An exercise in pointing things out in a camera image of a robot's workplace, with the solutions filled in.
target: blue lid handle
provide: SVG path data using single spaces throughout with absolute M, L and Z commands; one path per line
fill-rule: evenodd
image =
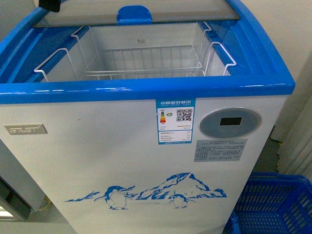
M 123 6 L 117 13 L 117 25 L 152 24 L 151 12 L 141 5 Z

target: blue plastic crate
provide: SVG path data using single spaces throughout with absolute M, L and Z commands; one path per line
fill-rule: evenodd
M 222 234 L 241 234 L 238 225 L 238 217 L 234 211 L 225 225 L 225 229 Z
M 254 173 L 235 212 L 242 234 L 312 234 L 312 185 L 300 175 Z

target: digital display panel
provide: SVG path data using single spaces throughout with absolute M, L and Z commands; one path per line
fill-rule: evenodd
M 240 125 L 241 117 L 221 118 L 220 126 Z

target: penguin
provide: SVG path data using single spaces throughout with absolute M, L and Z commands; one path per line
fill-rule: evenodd
M 175 208 L 186 208 L 187 203 L 189 201 L 193 201 L 193 200 L 186 198 L 182 194 L 174 194 L 171 196 L 171 198 L 173 198 L 173 200 L 169 201 L 169 203 L 173 203 Z
M 111 186 L 107 189 L 103 196 L 96 198 L 94 201 L 104 199 L 112 210 L 126 210 L 127 199 L 133 200 L 130 196 L 127 196 L 121 191 L 127 190 L 120 186 Z

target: energy efficiency label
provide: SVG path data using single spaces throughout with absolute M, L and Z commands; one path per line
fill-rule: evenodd
M 192 142 L 196 99 L 156 100 L 158 143 Z

